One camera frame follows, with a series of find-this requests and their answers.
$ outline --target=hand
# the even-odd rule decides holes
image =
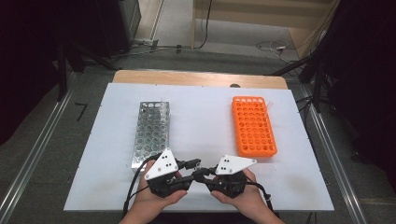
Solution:
[[[251,181],[256,182],[256,176],[249,169],[245,169],[244,173]],[[216,190],[211,194],[221,203],[233,205],[242,215],[256,223],[283,223],[267,207],[256,186],[246,185],[244,192],[233,199]]]
[[[140,176],[137,190],[145,188],[148,185],[148,182],[144,176],[154,164],[154,162],[155,161],[149,161],[147,163],[145,172]],[[176,177],[181,177],[179,172],[176,173]],[[136,194],[134,198],[134,204],[132,204],[131,209],[121,221],[121,223],[149,223],[152,219],[158,216],[166,206],[177,203],[186,194],[186,190],[178,190],[166,198],[161,198],[155,194],[152,194],[149,189],[145,189]]]

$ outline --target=white table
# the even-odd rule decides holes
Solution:
[[[213,167],[221,155],[236,155],[231,110],[235,95],[262,96],[274,103],[269,116],[278,152],[250,167],[272,195],[274,209],[332,211],[332,201],[291,91],[119,83],[107,87],[64,210],[122,210],[134,176],[134,134],[138,107],[143,101],[170,103],[170,147],[177,159],[201,159],[202,166]],[[165,211],[235,209],[219,203],[205,185],[193,182],[188,195]]]

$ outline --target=finger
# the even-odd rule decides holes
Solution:
[[[257,182],[256,181],[256,176],[253,174],[253,172],[251,172],[248,168],[244,169],[244,174],[253,182]]]
[[[226,196],[225,194],[219,192],[219,191],[212,190],[212,191],[210,192],[210,194],[211,194],[213,197],[215,197],[217,200],[219,200],[219,202],[221,202],[221,203],[230,203],[231,198],[228,197],[228,196]]]
[[[177,171],[177,172],[175,173],[175,177],[176,177],[176,178],[181,178],[182,175],[181,175],[181,173],[180,173],[179,171]]]
[[[166,201],[168,204],[174,204],[177,203],[182,197],[184,197],[187,194],[187,191],[184,189],[178,190],[173,192],[171,195],[166,197]]]
[[[143,173],[144,175],[149,171],[149,169],[152,167],[152,165],[154,164],[155,161],[148,161],[148,163],[146,163],[146,168],[145,168],[145,172]]]
[[[148,163],[146,163],[146,168],[145,171],[143,172],[143,174],[140,176],[140,180],[139,180],[139,185],[138,188],[142,189],[143,186],[146,186],[148,183],[145,179],[145,175],[146,173],[149,171],[149,169],[152,167],[152,165],[154,164],[155,161],[148,161]]]

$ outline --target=metal rail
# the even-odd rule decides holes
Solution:
[[[58,124],[58,121],[67,106],[77,79],[77,75],[73,72],[70,75],[68,81],[68,86],[70,87],[69,90],[66,92],[62,101],[58,102],[53,108],[49,119],[47,120],[43,130],[35,141],[35,145],[32,147],[17,176],[8,187],[6,196],[0,206],[0,223],[7,223],[9,218],[11,217],[18,200],[22,196],[30,177],[35,170],[35,167],[40,161],[41,155],[46,149],[47,143],[50,140],[53,131],[55,130],[56,125]]]
[[[304,97],[311,95],[310,90],[303,86]],[[332,166],[332,171],[334,172],[335,178],[338,182],[338,186],[343,194],[344,200],[346,202],[346,207],[352,217],[353,223],[355,224],[366,224],[368,223],[362,209],[359,199],[355,194],[355,191],[350,183],[347,176],[347,172],[344,169],[343,164],[338,158],[337,151],[334,148],[332,139],[330,138],[329,132],[326,129],[323,118],[321,114],[317,113],[315,108],[310,107],[310,114],[317,127],[320,140],[324,146],[325,152],[329,159],[330,165]]]

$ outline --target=cable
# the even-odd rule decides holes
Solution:
[[[311,37],[309,37],[302,45],[300,45],[299,47],[297,47],[296,49],[299,49],[300,47],[306,45],[309,41],[311,41],[317,34],[318,32],[329,22],[328,19],[330,17],[330,15],[332,14],[332,11],[335,9],[335,6],[337,5],[337,3],[334,3],[334,5],[332,5],[332,8],[330,9],[329,13],[327,14],[326,18],[324,19],[323,23],[319,26],[319,28],[314,32],[313,35],[311,35]]]
[[[151,46],[143,45],[143,46],[135,47],[134,49],[138,49],[138,48],[151,48]],[[128,55],[140,55],[140,54],[157,52],[157,51],[161,51],[161,50],[165,50],[165,49],[177,49],[177,47],[161,47],[161,46],[157,46],[156,48],[159,48],[159,49],[152,49],[149,51],[143,51],[143,52],[137,52],[137,53],[119,54],[119,55],[115,55],[114,57],[122,57],[122,56],[128,56]],[[185,48],[184,50],[194,50],[194,49],[191,49],[190,47],[188,47],[188,48]]]
[[[287,60],[283,59],[283,58],[280,56],[280,54],[283,52],[283,49],[282,49],[278,54],[277,54],[277,53],[274,51],[274,49],[273,49],[273,44],[274,44],[274,43],[278,43],[278,42],[283,42],[283,43],[284,43],[284,45],[281,45],[281,47],[285,47],[284,49],[286,49],[286,47],[289,45],[289,42],[288,42],[288,41],[286,41],[286,40],[281,40],[281,39],[279,39],[279,40],[272,40],[272,41],[262,41],[262,42],[256,44],[256,49],[259,49],[259,50],[262,50],[262,51],[271,51],[279,60],[281,60],[282,62],[286,63],[286,64],[285,64],[285,67],[288,66],[288,65],[291,64],[291,63],[296,63],[296,62],[302,62],[302,63],[303,63],[303,65],[299,66],[299,68],[302,68],[302,67],[305,66],[305,65],[307,65],[307,66],[312,66],[312,65],[310,65],[310,64],[308,64],[308,63],[306,63],[306,62],[304,62],[303,59],[300,59],[300,60],[297,60],[297,61],[287,61]],[[270,43],[269,49],[262,49],[261,44],[263,44],[263,43]],[[295,69],[293,69],[293,71],[297,74],[297,76],[300,75]]]
[[[204,0],[201,0],[201,34],[204,39]]]
[[[259,184],[257,182],[248,182],[248,181],[246,181],[246,182],[226,182],[226,184],[233,184],[233,185],[245,184],[245,185],[256,186],[257,188],[259,188],[262,191],[262,195],[264,196],[264,199],[265,199],[265,202],[267,203],[268,208],[271,210],[271,212],[275,213],[274,208],[271,203],[271,194],[267,194],[265,192],[265,188],[261,184]]]
[[[317,221],[317,213],[316,213],[316,212],[311,212],[311,213],[309,213],[308,219],[306,220],[305,224],[308,224],[308,223],[311,222],[312,214],[314,214],[314,223],[315,223],[315,224],[318,223],[318,221]]]
[[[147,186],[145,186],[144,188],[142,188],[142,189],[138,190],[137,192],[133,193],[133,194],[131,195],[131,197],[130,197],[129,200],[131,200],[136,194],[138,194],[138,193],[140,193],[141,191],[143,191],[143,190],[145,190],[145,189],[148,189],[148,188],[149,188],[149,185],[147,185]]]
[[[306,123],[307,123],[307,118],[308,118],[308,112],[309,112],[309,108],[311,107],[311,105],[312,105],[312,100],[309,100],[306,103],[306,105],[304,106],[304,127],[306,130],[307,130]]]
[[[200,47],[194,48],[194,49],[201,49],[201,48],[204,46],[204,44],[206,43],[206,40],[207,40],[207,26],[208,26],[208,24],[209,24],[209,16],[210,16],[210,9],[211,9],[211,8],[212,8],[212,0],[210,0],[210,2],[209,2],[209,9],[207,10],[206,26],[205,26],[205,39],[204,39],[204,42],[201,44]]]
[[[312,99],[312,96],[307,96],[307,97],[304,97],[303,99],[296,100],[296,103],[300,103],[301,101],[310,100],[310,99]]]
[[[123,206],[123,209],[122,209],[122,218],[124,218],[125,215],[128,213],[129,201],[131,201],[132,197],[134,195],[136,195],[136,193],[138,193],[138,192],[143,190],[143,189],[141,189],[141,190],[137,191],[135,194],[132,194],[132,190],[134,188],[134,183],[136,182],[136,179],[139,176],[140,171],[143,169],[143,167],[146,165],[146,163],[148,163],[149,161],[152,161],[152,160],[157,160],[160,156],[161,156],[161,153],[159,153],[157,155],[154,155],[154,156],[148,157],[147,159],[145,159],[142,162],[142,164],[139,166],[139,168],[137,168],[136,173],[134,173],[134,179],[131,182],[131,187],[129,187],[128,195],[126,196],[126,200],[125,200],[125,203],[124,203],[124,206]]]

